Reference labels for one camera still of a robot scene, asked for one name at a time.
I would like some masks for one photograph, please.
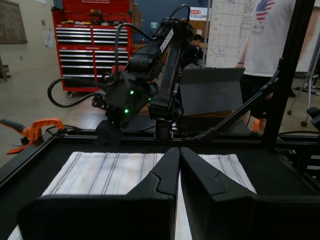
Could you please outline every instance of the black pants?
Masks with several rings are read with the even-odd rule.
[[[240,80],[243,103],[246,103],[270,81],[270,77],[243,75]],[[263,99],[251,109],[251,116],[257,119],[266,119],[271,112],[271,101]]]

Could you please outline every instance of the white towel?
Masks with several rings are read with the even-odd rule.
[[[133,189],[162,158],[151,153],[85,153],[74,152],[42,196],[125,195]],[[236,155],[200,155],[229,178],[256,193]],[[17,226],[9,240],[21,240]],[[176,217],[176,240],[192,240],[179,178]]]

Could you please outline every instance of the orange object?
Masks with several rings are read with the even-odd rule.
[[[29,145],[33,144],[36,140],[38,140],[42,136],[41,128],[43,128],[43,127],[56,126],[58,129],[65,129],[64,124],[58,118],[41,119],[41,120],[35,121],[29,127],[25,127],[17,122],[5,120],[5,119],[0,120],[0,124],[15,130],[16,132],[18,132],[18,134],[29,139],[28,144],[25,144],[25,145],[18,147],[18,148],[11,149],[10,151],[8,151],[6,153],[8,155],[18,154],[23,149],[27,148]]]
[[[253,133],[255,133],[255,134],[259,133],[259,125],[260,125],[260,120],[255,119],[254,124],[253,124]]]

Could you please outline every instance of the red tool chest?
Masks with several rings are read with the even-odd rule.
[[[133,0],[62,0],[63,10],[53,7],[57,54],[62,77],[75,77],[99,82],[105,72],[115,65],[115,38],[118,25],[61,24],[65,21],[141,23],[141,16]],[[133,32],[129,27],[121,30],[119,37],[119,65],[125,66],[133,49]],[[97,87],[76,82],[62,82],[67,96],[72,92],[96,92]]]

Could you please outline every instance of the sign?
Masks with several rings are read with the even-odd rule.
[[[193,21],[207,21],[207,7],[190,7],[190,20]]]
[[[109,4],[110,0],[82,0],[83,3]]]
[[[152,28],[152,29],[157,29],[157,28],[158,28],[158,22],[152,21],[152,22],[151,22],[151,28]]]

